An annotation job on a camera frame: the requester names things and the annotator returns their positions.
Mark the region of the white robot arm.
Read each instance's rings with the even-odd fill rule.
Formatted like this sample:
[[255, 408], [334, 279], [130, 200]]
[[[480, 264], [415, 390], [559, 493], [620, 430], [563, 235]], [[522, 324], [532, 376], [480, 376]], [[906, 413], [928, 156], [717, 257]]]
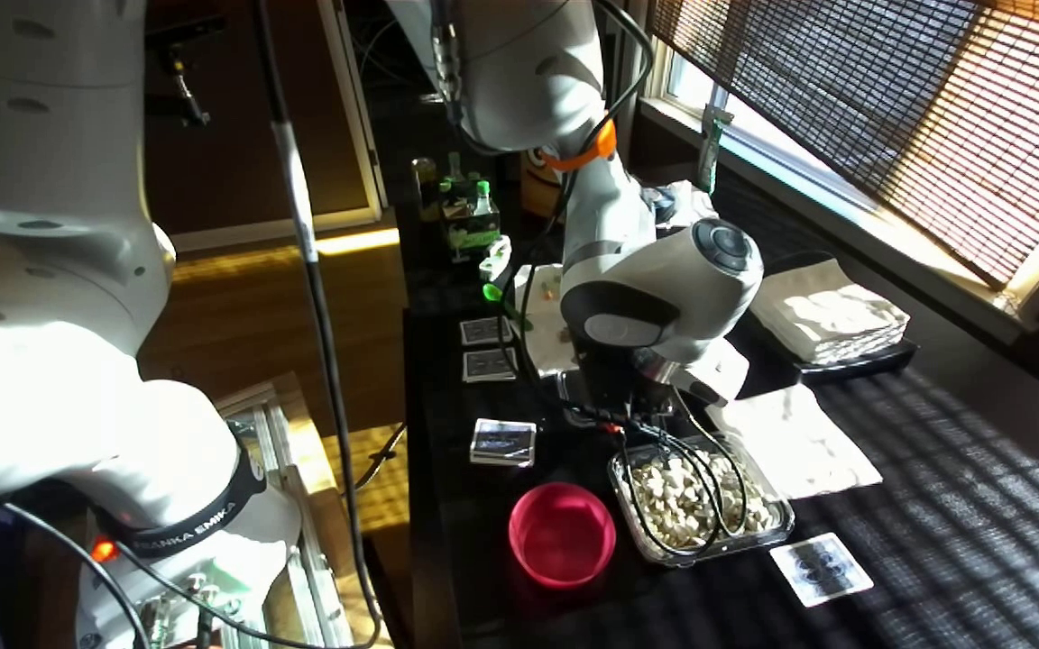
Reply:
[[[662, 230], [607, 140], [598, 0], [395, 0], [455, 122], [574, 176], [563, 321], [591, 347], [688, 354], [762, 284], [751, 235]], [[174, 246], [146, 200], [148, 0], [0, 0], [0, 497], [57, 480], [124, 545], [82, 571], [77, 649], [152, 649], [139, 609], [213, 571], [265, 605], [299, 534], [217, 406], [139, 367]]]

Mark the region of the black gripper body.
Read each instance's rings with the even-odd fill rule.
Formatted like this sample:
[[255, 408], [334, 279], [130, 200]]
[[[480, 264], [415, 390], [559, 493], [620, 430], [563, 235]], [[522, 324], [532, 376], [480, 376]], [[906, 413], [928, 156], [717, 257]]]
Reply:
[[650, 349], [585, 342], [566, 376], [566, 406], [598, 421], [666, 426], [674, 416], [674, 390], [662, 378]]

